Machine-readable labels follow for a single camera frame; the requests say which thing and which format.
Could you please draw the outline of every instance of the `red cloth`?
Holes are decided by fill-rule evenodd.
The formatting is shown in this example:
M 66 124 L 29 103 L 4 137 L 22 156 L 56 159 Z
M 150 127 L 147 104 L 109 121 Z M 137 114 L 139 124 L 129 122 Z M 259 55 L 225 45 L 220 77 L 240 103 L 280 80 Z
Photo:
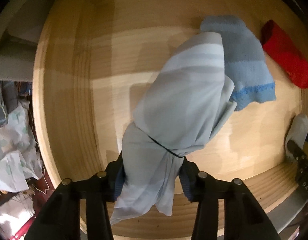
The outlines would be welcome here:
M 261 43 L 267 54 L 287 72 L 296 86 L 308 88 L 308 62 L 286 32 L 273 20 L 262 28 Z
M 10 240 L 19 240 L 22 236 L 24 236 L 30 229 L 30 226 L 32 225 L 33 221 L 36 218 L 36 214 L 34 217 L 31 217 L 25 224 L 24 226 L 21 227 L 20 230 L 15 234 L 15 236 L 11 236 Z

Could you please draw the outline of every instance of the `black rubber band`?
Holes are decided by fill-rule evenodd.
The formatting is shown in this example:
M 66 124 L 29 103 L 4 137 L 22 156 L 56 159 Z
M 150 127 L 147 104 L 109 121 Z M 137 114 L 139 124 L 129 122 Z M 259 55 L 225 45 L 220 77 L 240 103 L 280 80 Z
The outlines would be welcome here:
M 174 156 L 176 156 L 177 158 L 183 158 L 178 156 L 176 153 L 173 153 L 171 150 L 165 148 L 163 145 L 161 145 L 158 141 L 154 140 L 152 137 L 150 137 L 149 135 L 147 135 L 154 143 L 156 143 L 157 145 L 159 145 L 160 147 L 163 147 L 166 151 L 168 151 L 170 154 L 173 154 Z

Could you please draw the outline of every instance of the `round wooden surface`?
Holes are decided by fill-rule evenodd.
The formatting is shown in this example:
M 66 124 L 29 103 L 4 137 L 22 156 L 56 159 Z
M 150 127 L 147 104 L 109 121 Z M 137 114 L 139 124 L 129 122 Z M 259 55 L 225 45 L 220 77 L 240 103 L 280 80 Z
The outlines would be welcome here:
M 89 178 L 118 157 L 138 100 L 174 49 L 198 33 L 211 14 L 237 15 L 258 38 L 264 23 L 273 19 L 308 60 L 308 33 L 281 0 L 55 1 L 39 41 L 33 79 L 35 125 L 54 186 L 66 177 Z M 266 63 L 277 100 L 235 112 L 203 150 L 187 158 L 217 179 L 246 180 L 268 212 L 296 188 L 295 166 L 282 163 L 283 142 L 292 117 L 308 114 L 308 90 L 294 86 L 268 55 Z M 178 181 L 175 194 L 171 217 L 152 208 L 113 226 L 113 233 L 190 236 L 197 205 L 186 200 Z M 84 212 L 82 202 L 83 230 Z M 220 215 L 219 234 L 223 219 Z

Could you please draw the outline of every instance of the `clothing pile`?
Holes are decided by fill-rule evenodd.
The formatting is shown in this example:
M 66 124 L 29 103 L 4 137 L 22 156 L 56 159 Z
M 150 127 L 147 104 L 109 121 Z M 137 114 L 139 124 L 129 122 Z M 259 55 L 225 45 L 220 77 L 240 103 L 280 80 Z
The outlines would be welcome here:
M 28 189 L 26 179 L 42 177 L 42 162 L 29 127 L 29 101 L 18 100 L 14 82 L 0 81 L 0 190 Z
M 275 99 L 259 40 L 235 16 L 208 16 L 133 112 L 122 140 L 126 180 L 111 224 L 143 215 L 154 204 L 170 216 L 183 157 L 204 148 L 233 111 Z

